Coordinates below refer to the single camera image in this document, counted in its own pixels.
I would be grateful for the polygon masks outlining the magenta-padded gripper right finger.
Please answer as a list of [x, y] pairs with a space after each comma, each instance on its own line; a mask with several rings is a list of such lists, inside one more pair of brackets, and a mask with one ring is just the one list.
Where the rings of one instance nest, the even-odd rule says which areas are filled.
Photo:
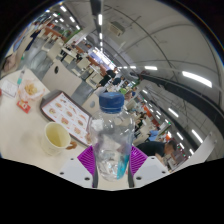
[[169, 174], [167, 168], [156, 156], [147, 156], [136, 147], [132, 147], [129, 167], [128, 184], [130, 188], [140, 188]]

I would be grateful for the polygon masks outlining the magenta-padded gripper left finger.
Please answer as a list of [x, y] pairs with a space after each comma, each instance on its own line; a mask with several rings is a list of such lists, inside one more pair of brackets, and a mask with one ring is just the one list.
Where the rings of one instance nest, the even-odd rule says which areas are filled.
[[97, 168], [92, 147], [70, 158], [59, 171], [59, 176], [84, 188], [96, 188]]

